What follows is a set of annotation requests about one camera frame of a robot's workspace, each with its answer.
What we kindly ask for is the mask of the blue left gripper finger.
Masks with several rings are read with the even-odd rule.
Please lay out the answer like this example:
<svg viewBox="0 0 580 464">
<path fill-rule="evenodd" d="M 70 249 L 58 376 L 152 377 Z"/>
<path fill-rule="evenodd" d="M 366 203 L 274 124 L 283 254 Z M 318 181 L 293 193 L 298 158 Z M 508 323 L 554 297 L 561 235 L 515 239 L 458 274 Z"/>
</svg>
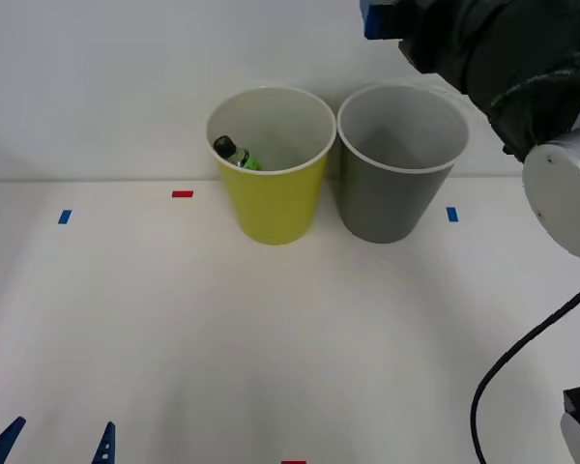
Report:
<svg viewBox="0 0 580 464">
<path fill-rule="evenodd" d="M 25 423 L 24 417 L 18 417 L 0 434 L 0 464 L 6 462 Z"/>
<path fill-rule="evenodd" d="M 116 426 L 109 421 L 101 436 L 92 464 L 114 464 L 116 453 Z"/>
</svg>

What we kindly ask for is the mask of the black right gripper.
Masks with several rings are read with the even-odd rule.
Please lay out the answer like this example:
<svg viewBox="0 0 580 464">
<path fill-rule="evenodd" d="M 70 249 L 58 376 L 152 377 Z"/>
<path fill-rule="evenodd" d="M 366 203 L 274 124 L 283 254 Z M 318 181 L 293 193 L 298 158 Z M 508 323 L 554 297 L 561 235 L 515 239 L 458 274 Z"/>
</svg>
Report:
<svg viewBox="0 0 580 464">
<path fill-rule="evenodd" d="M 417 71 L 462 83 L 473 43 L 467 24 L 473 4 L 362 0 L 363 35 L 368 40 L 403 39 L 400 50 Z"/>
</svg>

